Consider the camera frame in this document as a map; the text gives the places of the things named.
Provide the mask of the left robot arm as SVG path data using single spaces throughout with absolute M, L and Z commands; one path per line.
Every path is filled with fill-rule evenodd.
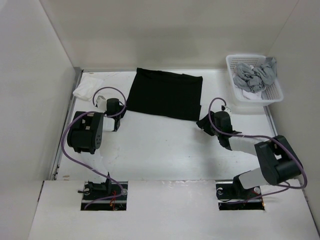
M 118 98 L 104 99 L 100 96 L 96 106 L 102 107 L 102 111 L 75 112 L 71 123 L 62 134 L 61 150 L 69 160 L 106 177 L 87 163 L 74 159 L 65 150 L 65 144 L 67 144 L 78 154 L 94 155 L 102 144 L 103 133 L 119 130 L 121 120 L 126 113 L 126 103 Z

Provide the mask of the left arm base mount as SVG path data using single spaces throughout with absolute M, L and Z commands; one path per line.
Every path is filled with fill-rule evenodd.
M 81 211 L 126 211 L 127 193 L 121 194 L 121 188 L 116 183 L 111 183 L 108 179 L 105 182 L 94 183 L 88 181 L 84 184 L 81 194 Z

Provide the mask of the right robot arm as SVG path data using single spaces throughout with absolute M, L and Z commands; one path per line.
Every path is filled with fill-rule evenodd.
M 223 148 L 253 155 L 259 163 L 258 168 L 235 176 L 232 183 L 219 186 L 219 197 L 229 195 L 244 199 L 254 188 L 263 185 L 279 186 L 303 173 L 300 160 L 282 135 L 244 135 L 233 129 L 231 117 L 226 111 L 211 111 L 196 124 L 206 134 L 216 136 Z

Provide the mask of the black tank top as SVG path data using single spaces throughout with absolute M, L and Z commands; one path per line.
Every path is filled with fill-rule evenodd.
M 129 111 L 196 122 L 201 113 L 203 77 L 136 69 L 126 100 Z

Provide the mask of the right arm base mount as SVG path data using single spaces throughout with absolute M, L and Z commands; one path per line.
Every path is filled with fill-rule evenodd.
M 221 211 L 265 210 L 261 188 L 244 188 L 239 176 L 232 180 L 218 180 L 215 186 L 218 208 Z

